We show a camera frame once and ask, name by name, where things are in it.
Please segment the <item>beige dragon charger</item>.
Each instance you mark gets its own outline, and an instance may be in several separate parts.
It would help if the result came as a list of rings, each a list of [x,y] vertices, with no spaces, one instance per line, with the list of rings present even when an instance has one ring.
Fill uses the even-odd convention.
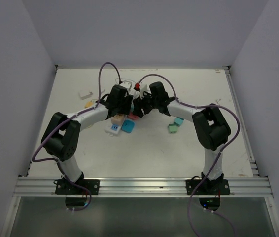
[[[111,123],[113,125],[122,126],[125,120],[125,115],[116,114],[115,116],[111,117]]]

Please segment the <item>pink charger plug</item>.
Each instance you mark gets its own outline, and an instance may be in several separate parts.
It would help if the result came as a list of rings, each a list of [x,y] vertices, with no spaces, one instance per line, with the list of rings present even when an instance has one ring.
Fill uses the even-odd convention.
[[[136,121],[136,120],[139,119],[139,117],[136,116],[136,115],[134,115],[132,112],[130,112],[130,113],[127,115],[127,118],[128,118],[128,119],[131,119],[131,120],[133,120],[133,121]]]

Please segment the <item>blue charger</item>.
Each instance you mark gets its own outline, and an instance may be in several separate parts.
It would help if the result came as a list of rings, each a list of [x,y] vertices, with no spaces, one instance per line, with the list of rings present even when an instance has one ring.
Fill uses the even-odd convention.
[[[135,123],[131,120],[125,120],[122,124],[121,130],[126,133],[131,133],[135,127]]]

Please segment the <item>white power strip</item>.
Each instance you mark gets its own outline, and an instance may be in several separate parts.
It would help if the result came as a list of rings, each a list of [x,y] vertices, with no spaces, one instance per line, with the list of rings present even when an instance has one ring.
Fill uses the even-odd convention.
[[[111,121],[109,121],[106,123],[104,131],[109,136],[118,136],[121,131],[121,127],[117,126],[115,124],[112,124]]]

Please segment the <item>yellow charger plug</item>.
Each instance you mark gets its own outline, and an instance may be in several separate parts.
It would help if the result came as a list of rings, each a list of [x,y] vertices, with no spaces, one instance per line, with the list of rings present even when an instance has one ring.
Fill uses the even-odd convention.
[[[88,101],[88,102],[85,104],[84,108],[89,108],[89,107],[93,106],[94,103],[95,103],[94,101]]]

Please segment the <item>light blue charger plug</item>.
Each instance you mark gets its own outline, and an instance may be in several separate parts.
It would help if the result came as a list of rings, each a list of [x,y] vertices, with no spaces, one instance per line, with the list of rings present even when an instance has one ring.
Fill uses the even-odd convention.
[[[178,127],[180,127],[183,124],[183,122],[184,122],[184,119],[182,119],[182,118],[176,117],[174,119],[174,124]]]

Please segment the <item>silver honor charger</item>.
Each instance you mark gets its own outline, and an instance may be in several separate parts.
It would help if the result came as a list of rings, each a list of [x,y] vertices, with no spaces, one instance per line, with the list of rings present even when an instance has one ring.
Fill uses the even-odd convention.
[[[78,96],[81,100],[85,100],[85,99],[92,97],[93,92],[92,91],[79,91]]]

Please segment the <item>mint green charger plug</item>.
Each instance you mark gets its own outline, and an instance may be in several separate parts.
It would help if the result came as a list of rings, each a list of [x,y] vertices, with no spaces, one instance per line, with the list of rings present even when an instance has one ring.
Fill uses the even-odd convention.
[[[176,125],[176,124],[169,124],[168,125],[168,132],[170,133],[170,134],[175,134],[175,133],[177,133],[178,132],[178,126]]]

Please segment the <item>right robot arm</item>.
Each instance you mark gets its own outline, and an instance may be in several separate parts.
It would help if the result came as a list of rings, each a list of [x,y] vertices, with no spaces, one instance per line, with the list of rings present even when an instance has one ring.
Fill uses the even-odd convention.
[[[138,117],[157,109],[167,116],[178,117],[193,123],[199,143],[205,149],[202,180],[192,186],[198,192],[214,193],[222,184],[224,174],[222,170],[221,148],[227,143],[231,129],[217,107],[194,109],[179,102],[174,96],[170,97],[161,82],[154,82],[147,89],[139,83],[134,90],[139,96],[133,100],[133,114]]]

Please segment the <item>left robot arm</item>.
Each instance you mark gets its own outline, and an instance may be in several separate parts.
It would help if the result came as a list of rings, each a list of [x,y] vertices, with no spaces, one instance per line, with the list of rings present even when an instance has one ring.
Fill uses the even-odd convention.
[[[73,114],[55,113],[41,139],[41,148],[52,156],[73,194],[83,191],[83,172],[78,167],[75,152],[80,133],[87,127],[105,121],[115,115],[128,115],[134,93],[132,84],[122,82],[114,85],[108,95],[101,97],[94,106]]]

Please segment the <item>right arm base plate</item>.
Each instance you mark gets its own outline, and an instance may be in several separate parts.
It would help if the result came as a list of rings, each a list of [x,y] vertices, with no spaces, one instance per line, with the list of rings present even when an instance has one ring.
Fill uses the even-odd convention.
[[[222,174],[214,180],[207,178],[202,184],[199,183],[202,179],[196,176],[191,179],[186,179],[186,191],[188,195],[230,195],[230,187],[228,180]]]

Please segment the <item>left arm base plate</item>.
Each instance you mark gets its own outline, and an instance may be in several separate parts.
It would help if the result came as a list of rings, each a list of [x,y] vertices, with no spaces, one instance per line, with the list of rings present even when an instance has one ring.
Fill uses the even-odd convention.
[[[57,195],[82,195],[87,194],[83,189],[88,189],[91,195],[99,193],[100,181],[98,179],[80,179],[76,183],[71,184],[65,178],[53,181],[56,185],[55,194]]]

